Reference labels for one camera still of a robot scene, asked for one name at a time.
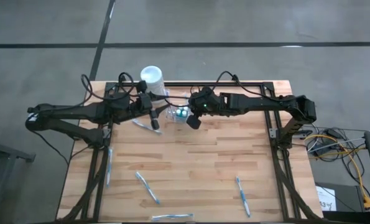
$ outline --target wooden table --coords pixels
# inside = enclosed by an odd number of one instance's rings
[[[273,82],[276,95],[292,94],[289,81]],[[94,92],[102,96],[105,83],[93,82]],[[171,95],[188,94],[190,90],[169,89]],[[259,92],[257,88],[249,89]],[[246,94],[238,87],[215,89],[216,93],[220,91]],[[98,100],[92,98],[89,103],[95,101]],[[185,103],[181,99],[172,102]],[[280,116],[283,125],[290,119],[286,112]],[[148,116],[139,120],[150,124]],[[201,121],[200,129],[193,130],[187,124],[173,123],[163,113],[159,118],[162,135],[131,121],[114,125],[111,182],[103,190],[99,221],[149,222],[151,216],[170,213],[194,213],[196,222],[282,221],[264,113],[249,112],[230,118],[203,116]],[[81,121],[80,126],[96,127],[89,121]],[[76,142],[73,153],[85,146],[84,142]],[[70,162],[58,218],[66,215],[84,192],[91,155],[91,150],[84,151]],[[304,147],[294,146],[290,150],[290,163],[297,191],[322,217]],[[160,205],[136,179],[137,170],[148,181]],[[236,176],[241,179],[251,218],[244,211]],[[291,210],[288,192],[286,201]]]

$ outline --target wooden tabletop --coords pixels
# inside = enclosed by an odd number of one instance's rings
[[[289,81],[272,82],[276,95],[292,94]],[[105,83],[92,82],[94,92],[102,95]],[[189,95],[190,88],[172,87],[169,90],[171,95]],[[221,91],[246,94],[239,87],[215,89],[216,93]],[[176,99],[172,103],[185,102]],[[291,118],[286,112],[280,112],[280,115],[283,125]],[[139,120],[150,124],[148,116]],[[282,221],[264,113],[249,112],[230,118],[203,116],[201,121],[199,130],[193,130],[187,124],[174,123],[163,112],[159,118],[161,135],[131,121],[114,125],[111,181],[109,188],[103,190],[99,221],[149,222],[151,216],[185,213],[194,213],[196,222]],[[81,121],[80,126],[96,127],[89,121]],[[76,142],[73,153],[85,146],[84,142]],[[64,217],[84,192],[91,155],[89,149],[71,160],[58,218]],[[290,150],[290,163],[295,188],[309,207],[322,217],[304,147],[294,146]],[[136,171],[148,181],[160,205],[136,179]],[[236,176],[241,179],[251,218],[244,211]],[[291,211],[287,191],[286,200]]]

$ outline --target gray floor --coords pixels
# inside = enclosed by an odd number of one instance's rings
[[[0,0],[0,43],[95,43],[108,0]],[[117,1],[106,42],[370,41],[370,0]],[[25,130],[26,109],[83,99],[95,49],[0,49],[0,143],[37,153],[19,162],[1,223],[54,219],[66,165]],[[242,80],[290,80],[317,104],[318,126],[370,130],[370,47],[103,50],[97,80],[121,71],[139,79],[157,65],[166,80],[214,80],[223,70]],[[362,132],[349,132],[358,138]],[[45,133],[63,155],[72,141]],[[370,191],[370,163],[361,152]],[[318,182],[356,185],[341,162],[312,162]]]

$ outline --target concrete floor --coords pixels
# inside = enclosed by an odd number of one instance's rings
[[[97,43],[108,0],[0,0],[0,44]],[[370,41],[370,0],[117,1],[106,42]],[[18,162],[0,223],[54,219],[66,165],[24,127],[38,103],[83,99],[96,49],[0,49],[0,143],[37,153]],[[165,80],[214,80],[223,70],[242,80],[290,80],[293,93],[317,104],[318,126],[370,130],[370,47],[246,49],[104,49],[97,80],[121,71],[139,79],[157,65]],[[349,132],[358,138],[362,132]],[[68,156],[72,141],[46,132]],[[360,152],[370,191],[368,152]],[[317,182],[356,185],[341,162],[311,162]]]

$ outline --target black floor stripe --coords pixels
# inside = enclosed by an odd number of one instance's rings
[[[370,47],[370,42],[199,42],[199,43],[111,43],[108,49],[220,48],[220,47]]]
[[[98,44],[0,44],[0,49],[92,49]]]
[[[95,58],[93,59],[92,68],[90,72],[91,81],[95,80],[96,74],[98,73],[100,58],[102,56],[102,51],[103,51],[103,44],[106,41],[106,36],[108,34],[109,24],[110,24],[111,16],[113,14],[115,3],[116,3],[116,0],[110,0],[108,11],[106,12],[106,17],[104,18],[103,28],[100,33],[98,47],[96,48]]]

